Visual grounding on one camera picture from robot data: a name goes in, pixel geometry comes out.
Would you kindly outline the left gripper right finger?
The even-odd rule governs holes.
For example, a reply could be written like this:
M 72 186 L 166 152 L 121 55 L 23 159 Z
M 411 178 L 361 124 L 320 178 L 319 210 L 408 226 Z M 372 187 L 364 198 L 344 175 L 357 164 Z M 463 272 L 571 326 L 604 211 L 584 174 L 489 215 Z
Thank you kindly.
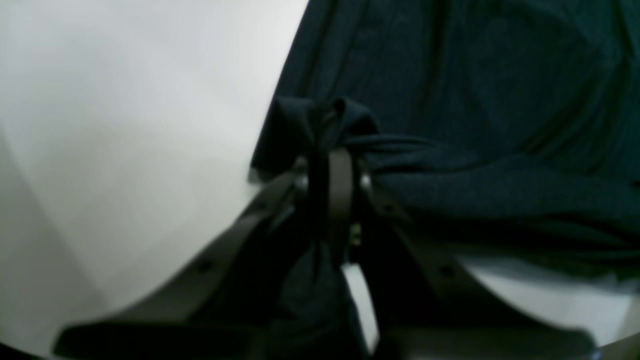
M 520 312 L 476 280 L 437 237 L 354 169 L 356 251 L 379 330 L 375 360 L 596 360 L 584 330 Z

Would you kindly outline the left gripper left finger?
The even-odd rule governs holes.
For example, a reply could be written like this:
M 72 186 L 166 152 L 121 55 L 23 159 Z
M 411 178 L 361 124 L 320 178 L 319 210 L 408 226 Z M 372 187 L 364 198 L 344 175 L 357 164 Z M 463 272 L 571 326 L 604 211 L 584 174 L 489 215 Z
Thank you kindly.
M 64 360 L 352 360 L 340 264 L 354 194 L 343 148 L 298 157 L 160 289 L 67 327 Z

